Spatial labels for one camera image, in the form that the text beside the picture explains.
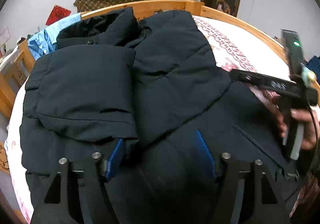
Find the person's right hand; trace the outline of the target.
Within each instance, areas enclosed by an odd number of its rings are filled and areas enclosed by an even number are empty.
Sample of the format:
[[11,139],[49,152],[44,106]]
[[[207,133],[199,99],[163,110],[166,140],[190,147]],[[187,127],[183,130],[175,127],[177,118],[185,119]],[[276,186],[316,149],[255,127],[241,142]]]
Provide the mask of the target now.
[[[276,125],[279,129],[280,137],[285,138],[287,136],[289,124],[285,123],[285,116],[279,108],[279,100],[281,96],[275,92],[269,92],[259,89],[257,86],[253,86],[251,84],[248,84],[247,86],[270,111],[273,118],[276,120]],[[319,121],[317,110],[313,110],[313,108],[311,107],[309,107],[308,109],[290,109],[289,114],[292,123],[295,122],[297,124],[297,130],[302,131],[302,141],[300,149],[315,149],[317,141],[319,140]]]

